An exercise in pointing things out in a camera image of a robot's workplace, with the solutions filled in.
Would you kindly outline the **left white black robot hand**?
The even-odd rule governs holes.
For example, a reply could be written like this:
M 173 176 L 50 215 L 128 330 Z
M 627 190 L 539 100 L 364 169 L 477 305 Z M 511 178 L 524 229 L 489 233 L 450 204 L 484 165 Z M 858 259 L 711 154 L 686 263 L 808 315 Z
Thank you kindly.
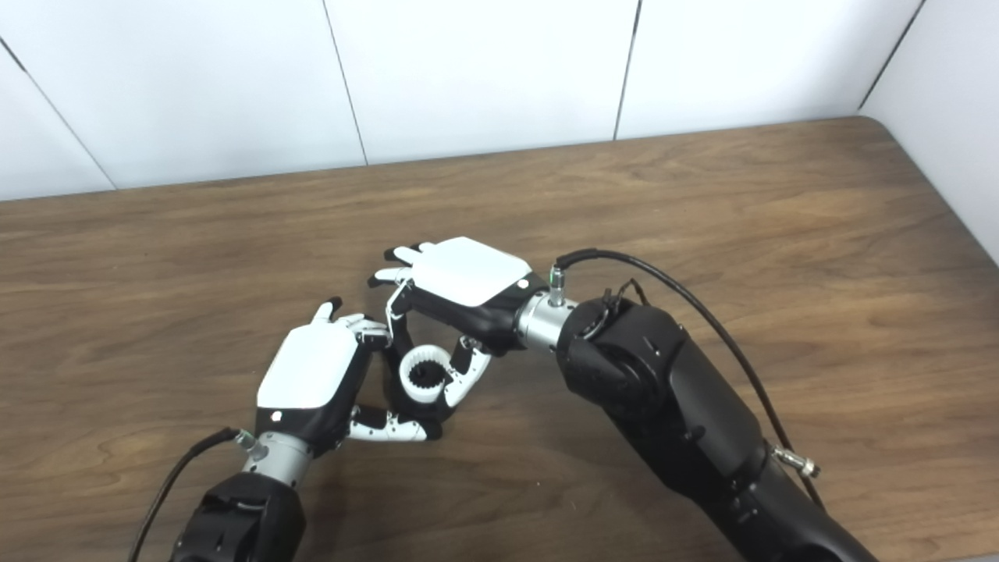
M 389 327 L 363 313 L 336 317 L 342 299 L 322 303 L 311 322 L 290 330 L 259 386 L 254 433 L 296 438 L 318 458 L 347 439 L 424 442 L 442 438 L 435 421 L 357 398 L 377 354 L 393 342 Z

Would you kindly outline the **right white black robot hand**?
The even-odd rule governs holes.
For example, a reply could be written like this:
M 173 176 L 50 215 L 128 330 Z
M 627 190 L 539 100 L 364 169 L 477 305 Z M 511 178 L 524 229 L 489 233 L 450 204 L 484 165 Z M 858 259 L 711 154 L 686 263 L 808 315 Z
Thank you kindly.
M 492 359 L 524 349 L 521 316 L 549 284 L 521 258 L 468 237 L 395 247 L 384 257 L 393 267 L 375 271 L 367 284 L 393 286 L 385 305 L 393 338 L 386 398 L 399 413 L 445 421 Z M 453 352 L 415 344 L 411 312 L 456 330 Z

